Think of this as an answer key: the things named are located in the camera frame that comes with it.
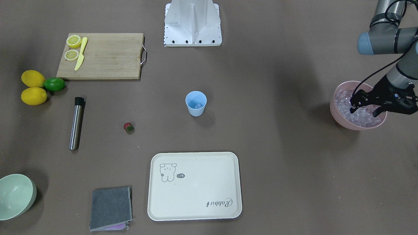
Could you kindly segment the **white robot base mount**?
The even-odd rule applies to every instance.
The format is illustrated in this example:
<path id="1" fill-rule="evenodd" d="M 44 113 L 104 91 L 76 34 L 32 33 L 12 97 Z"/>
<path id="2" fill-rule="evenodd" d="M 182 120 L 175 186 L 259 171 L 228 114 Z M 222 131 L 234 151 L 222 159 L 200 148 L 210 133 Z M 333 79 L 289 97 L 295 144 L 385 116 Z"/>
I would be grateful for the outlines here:
<path id="1" fill-rule="evenodd" d="M 212 0 L 172 0 L 165 5 L 164 46 L 209 47 L 221 44 L 218 4 Z"/>

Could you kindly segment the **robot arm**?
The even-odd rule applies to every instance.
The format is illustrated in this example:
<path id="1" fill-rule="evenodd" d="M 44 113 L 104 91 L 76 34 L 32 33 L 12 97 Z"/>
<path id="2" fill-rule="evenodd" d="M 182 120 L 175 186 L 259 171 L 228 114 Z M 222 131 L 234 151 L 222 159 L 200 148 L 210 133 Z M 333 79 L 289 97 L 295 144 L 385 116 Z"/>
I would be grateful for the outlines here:
<path id="1" fill-rule="evenodd" d="M 360 107 L 376 105 L 374 117 L 383 112 L 411 115 L 417 112 L 414 89 L 418 79 L 417 28 L 400 28 L 407 9 L 406 0 L 379 0 L 369 31 L 357 40 L 362 55 L 397 55 L 391 68 L 372 90 L 366 92 L 356 86 L 350 99 L 350 113 Z"/>

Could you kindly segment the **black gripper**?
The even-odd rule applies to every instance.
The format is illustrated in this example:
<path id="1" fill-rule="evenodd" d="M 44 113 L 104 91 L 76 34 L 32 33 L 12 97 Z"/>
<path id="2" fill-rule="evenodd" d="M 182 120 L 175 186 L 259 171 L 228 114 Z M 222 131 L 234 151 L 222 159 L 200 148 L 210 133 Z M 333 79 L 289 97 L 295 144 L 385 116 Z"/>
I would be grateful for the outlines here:
<path id="1" fill-rule="evenodd" d="M 406 89 L 412 82 L 407 82 Z M 359 90 L 350 98 L 350 113 L 355 113 L 360 107 L 369 106 L 369 105 L 379 105 L 379 107 L 372 112 L 373 117 L 378 117 L 381 113 L 390 111 L 391 108 L 391 91 L 390 88 L 397 87 L 394 86 L 387 76 L 384 76 L 378 83 L 373 87 L 370 94 L 364 90 Z"/>

